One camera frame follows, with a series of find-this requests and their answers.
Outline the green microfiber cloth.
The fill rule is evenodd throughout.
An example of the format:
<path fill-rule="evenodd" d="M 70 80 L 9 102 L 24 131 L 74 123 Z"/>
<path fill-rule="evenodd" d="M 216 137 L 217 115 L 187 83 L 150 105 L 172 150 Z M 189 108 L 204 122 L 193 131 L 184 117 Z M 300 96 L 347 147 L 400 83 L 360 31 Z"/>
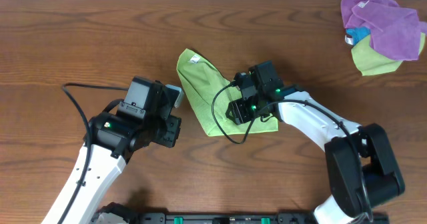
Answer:
<path fill-rule="evenodd" d="M 199 53 L 185 49 L 179 56 L 176 70 L 191 108 L 207 136 L 246 132 L 248 123 L 236 125 L 226 117 L 229 102 L 241 98 L 241 93 L 235 87 L 230 87 L 220 93 L 218 98 L 214 97 L 230 82 L 213 64 Z"/>

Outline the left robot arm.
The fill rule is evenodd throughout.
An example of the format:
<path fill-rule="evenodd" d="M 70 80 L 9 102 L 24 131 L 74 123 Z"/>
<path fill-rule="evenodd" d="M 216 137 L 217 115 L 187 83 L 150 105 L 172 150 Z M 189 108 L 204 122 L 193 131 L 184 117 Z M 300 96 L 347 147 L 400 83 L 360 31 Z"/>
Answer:
<path fill-rule="evenodd" d="M 132 155 L 150 143 L 172 148 L 181 119 L 171 114 L 182 88 L 135 76 L 123 99 L 114 99 L 88 119 L 80 105 L 86 134 L 73 171 L 45 216 L 44 223 L 89 223 L 107 190 Z"/>

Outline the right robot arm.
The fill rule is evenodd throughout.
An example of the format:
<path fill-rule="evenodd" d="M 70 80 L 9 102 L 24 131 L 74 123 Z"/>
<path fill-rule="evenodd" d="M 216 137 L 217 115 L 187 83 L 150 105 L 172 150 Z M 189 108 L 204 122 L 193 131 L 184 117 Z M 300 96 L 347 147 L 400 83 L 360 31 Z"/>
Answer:
<path fill-rule="evenodd" d="M 236 73 L 230 85 L 241 98 L 226 111 L 236 125 L 275 117 L 300 130 L 326 157 L 331 195 L 312 214 L 314 223 L 374 223 L 373 209 L 401 195 L 405 183 L 385 130 L 362 126 L 315 101 L 297 85 L 285 85 L 272 62 Z"/>

